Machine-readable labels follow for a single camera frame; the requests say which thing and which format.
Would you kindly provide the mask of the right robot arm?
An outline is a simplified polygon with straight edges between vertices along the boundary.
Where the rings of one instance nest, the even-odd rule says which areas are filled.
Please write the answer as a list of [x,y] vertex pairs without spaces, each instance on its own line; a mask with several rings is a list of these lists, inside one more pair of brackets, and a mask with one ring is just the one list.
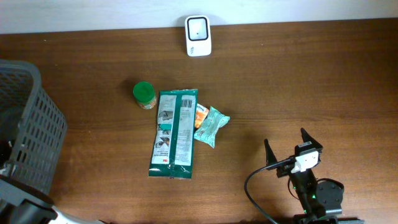
[[294,154],[277,160],[268,140],[264,141],[267,170],[276,170],[278,178],[288,177],[303,208],[294,215],[294,223],[364,223],[358,218],[338,218],[343,213],[342,202],[345,187],[337,180],[315,177],[312,169],[321,162],[323,146],[303,128],[303,143],[295,146]]

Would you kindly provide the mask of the white barcode scanner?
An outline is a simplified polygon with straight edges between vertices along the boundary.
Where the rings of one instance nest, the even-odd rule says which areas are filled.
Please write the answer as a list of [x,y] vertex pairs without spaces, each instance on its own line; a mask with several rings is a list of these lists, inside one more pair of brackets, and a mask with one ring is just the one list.
[[188,16],[185,19],[187,55],[202,57],[211,54],[210,20],[207,16]]

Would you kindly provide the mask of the grey plastic mesh basket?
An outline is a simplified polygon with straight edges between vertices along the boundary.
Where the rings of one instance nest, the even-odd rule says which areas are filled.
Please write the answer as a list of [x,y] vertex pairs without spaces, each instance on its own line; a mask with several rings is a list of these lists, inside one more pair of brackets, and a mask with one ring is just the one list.
[[68,126],[29,62],[1,61],[1,174],[49,194]]

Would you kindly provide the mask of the green lid jar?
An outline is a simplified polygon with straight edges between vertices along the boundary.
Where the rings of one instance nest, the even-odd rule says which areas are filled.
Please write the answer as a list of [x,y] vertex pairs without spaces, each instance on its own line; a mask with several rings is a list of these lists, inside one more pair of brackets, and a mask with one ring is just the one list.
[[133,95],[142,109],[149,110],[156,105],[155,90],[149,82],[137,83],[133,88]]

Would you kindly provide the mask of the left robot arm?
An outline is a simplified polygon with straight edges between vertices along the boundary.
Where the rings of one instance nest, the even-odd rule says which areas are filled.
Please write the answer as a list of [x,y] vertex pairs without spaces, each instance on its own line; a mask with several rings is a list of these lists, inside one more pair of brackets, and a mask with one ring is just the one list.
[[43,192],[1,176],[1,223],[26,224],[105,224],[61,212]]

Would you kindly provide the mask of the green white wipes pack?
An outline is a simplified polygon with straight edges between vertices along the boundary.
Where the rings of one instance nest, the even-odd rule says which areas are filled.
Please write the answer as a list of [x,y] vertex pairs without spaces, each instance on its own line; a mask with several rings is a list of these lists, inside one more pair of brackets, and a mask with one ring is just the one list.
[[197,89],[161,91],[150,177],[191,179]]

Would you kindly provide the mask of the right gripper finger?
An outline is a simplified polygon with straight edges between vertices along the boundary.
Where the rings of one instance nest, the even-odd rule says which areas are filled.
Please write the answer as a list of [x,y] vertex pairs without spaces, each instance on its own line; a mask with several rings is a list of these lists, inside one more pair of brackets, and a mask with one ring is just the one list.
[[304,128],[301,128],[300,132],[304,142],[311,142],[310,145],[318,151],[321,151],[323,149],[323,146],[313,137],[311,137],[311,135],[309,135],[309,133],[307,133],[307,131]]
[[277,159],[269,145],[268,139],[264,140],[264,146],[266,150],[266,168],[267,170],[271,170],[277,164]]

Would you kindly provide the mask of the mint green snack packet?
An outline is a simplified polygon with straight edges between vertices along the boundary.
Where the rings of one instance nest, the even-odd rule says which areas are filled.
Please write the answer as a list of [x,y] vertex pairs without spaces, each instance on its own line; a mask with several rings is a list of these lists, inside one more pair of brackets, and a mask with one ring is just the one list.
[[216,134],[220,128],[229,122],[229,120],[229,116],[224,115],[211,106],[207,117],[202,122],[201,126],[195,131],[195,134],[193,135],[194,139],[215,148]]

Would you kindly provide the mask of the orange tissue packet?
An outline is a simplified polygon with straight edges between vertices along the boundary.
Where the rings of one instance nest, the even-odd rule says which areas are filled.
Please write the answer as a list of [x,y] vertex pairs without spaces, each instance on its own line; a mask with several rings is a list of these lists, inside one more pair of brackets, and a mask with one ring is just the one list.
[[209,109],[202,106],[201,104],[197,104],[196,108],[196,116],[195,116],[195,128],[199,128],[203,121],[206,119],[207,115],[209,113]]

